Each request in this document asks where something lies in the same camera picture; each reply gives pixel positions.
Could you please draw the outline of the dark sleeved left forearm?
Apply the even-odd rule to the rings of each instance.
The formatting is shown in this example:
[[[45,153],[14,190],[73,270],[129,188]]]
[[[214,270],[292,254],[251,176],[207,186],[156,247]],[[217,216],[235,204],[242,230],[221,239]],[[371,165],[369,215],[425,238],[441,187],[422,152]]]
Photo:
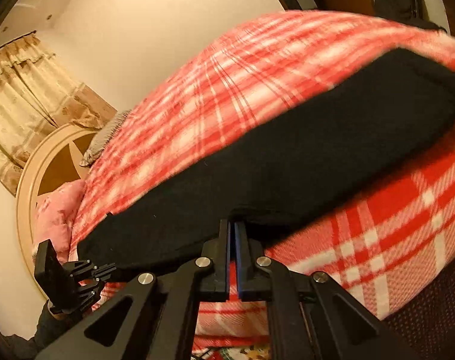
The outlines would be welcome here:
[[[41,311],[36,332],[30,339],[17,335],[3,336],[7,345],[8,359],[35,359],[37,355],[55,340],[79,323],[79,314],[54,314],[54,304],[47,301]]]

